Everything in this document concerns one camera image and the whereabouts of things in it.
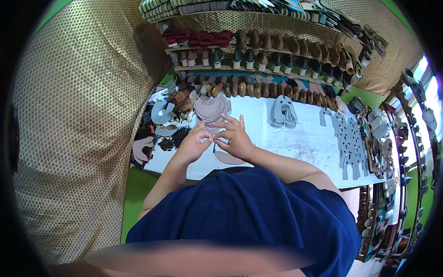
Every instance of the gold fabric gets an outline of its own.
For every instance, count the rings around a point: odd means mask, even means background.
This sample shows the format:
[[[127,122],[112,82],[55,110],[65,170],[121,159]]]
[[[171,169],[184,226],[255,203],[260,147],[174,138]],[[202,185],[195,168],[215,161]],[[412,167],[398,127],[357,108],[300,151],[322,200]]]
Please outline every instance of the gold fabric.
[[[415,69],[423,57],[423,49],[415,36],[405,25],[379,0],[328,0],[333,8],[346,15],[368,24],[388,43],[386,57],[382,59],[375,51],[371,62],[363,67],[363,77],[356,78],[353,85],[380,95],[388,95],[390,89],[400,79],[405,67]],[[270,31],[281,34],[297,35],[302,39],[320,41],[331,46],[340,43],[351,45],[357,54],[362,46],[356,40],[331,28],[320,26],[287,16],[257,12],[210,12],[171,19],[175,26],[190,27],[198,30],[223,31],[244,28],[257,29],[259,32]],[[234,49],[224,49],[233,53]]]
[[[74,0],[24,54],[14,97],[21,138],[16,195],[51,263],[120,243],[141,108],[168,69],[164,40],[138,5]]]

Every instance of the person's left hand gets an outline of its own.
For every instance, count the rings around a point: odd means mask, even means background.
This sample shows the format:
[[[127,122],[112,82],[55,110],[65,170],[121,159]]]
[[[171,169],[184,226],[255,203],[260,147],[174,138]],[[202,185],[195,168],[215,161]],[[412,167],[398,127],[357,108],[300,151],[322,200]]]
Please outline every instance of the person's left hand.
[[[211,134],[202,130],[205,125],[205,121],[194,126],[189,134],[182,141],[182,144],[177,149],[177,152],[172,159],[185,165],[189,165],[198,160],[203,152],[208,149],[214,141]]]

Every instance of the person's right hand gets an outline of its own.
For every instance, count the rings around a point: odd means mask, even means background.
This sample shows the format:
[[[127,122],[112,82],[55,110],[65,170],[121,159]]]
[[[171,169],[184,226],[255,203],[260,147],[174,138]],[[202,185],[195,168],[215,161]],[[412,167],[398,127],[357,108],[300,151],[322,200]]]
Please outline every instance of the person's right hand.
[[[222,114],[221,117],[228,122],[213,123],[212,126],[226,130],[215,134],[214,142],[232,156],[242,159],[243,161],[248,161],[252,156],[255,146],[245,132],[243,114],[240,115],[240,121],[224,114]],[[227,139],[228,143],[219,140],[221,137]]]

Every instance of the person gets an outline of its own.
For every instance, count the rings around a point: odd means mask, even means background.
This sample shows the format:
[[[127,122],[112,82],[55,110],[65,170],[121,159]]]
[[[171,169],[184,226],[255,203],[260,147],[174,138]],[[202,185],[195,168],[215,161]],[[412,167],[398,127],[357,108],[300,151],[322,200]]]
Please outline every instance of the person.
[[[315,253],[306,276],[346,276],[361,245],[341,192],[320,169],[253,145],[243,115],[213,123],[215,136],[196,125],[147,195],[126,243],[230,239],[297,246]],[[254,167],[216,172],[185,186],[188,166],[212,143]]]

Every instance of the white tabletop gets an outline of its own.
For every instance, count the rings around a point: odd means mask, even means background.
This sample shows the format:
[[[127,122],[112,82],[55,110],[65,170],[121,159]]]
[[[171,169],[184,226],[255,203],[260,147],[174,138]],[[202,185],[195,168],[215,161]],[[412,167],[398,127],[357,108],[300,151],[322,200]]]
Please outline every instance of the white tabletop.
[[[348,167],[348,180],[343,180],[343,170],[339,167],[339,150],[337,138],[331,119],[326,116],[327,127],[320,126],[320,107],[293,102],[298,117],[298,124],[294,129],[281,127],[276,129],[270,125],[270,111],[275,99],[231,97],[231,116],[239,118],[244,115],[246,132],[254,145],[273,153],[296,158],[311,163],[325,172],[337,188],[358,187],[383,180],[374,174],[365,177],[360,169],[361,177],[352,180],[352,168]],[[347,111],[345,118],[353,117]],[[187,179],[201,180],[214,169],[223,169],[235,165],[225,164],[216,159],[213,154],[214,147],[209,147],[196,162],[189,165]],[[145,165],[144,169],[162,173],[175,150],[163,151],[155,146],[153,159]]]

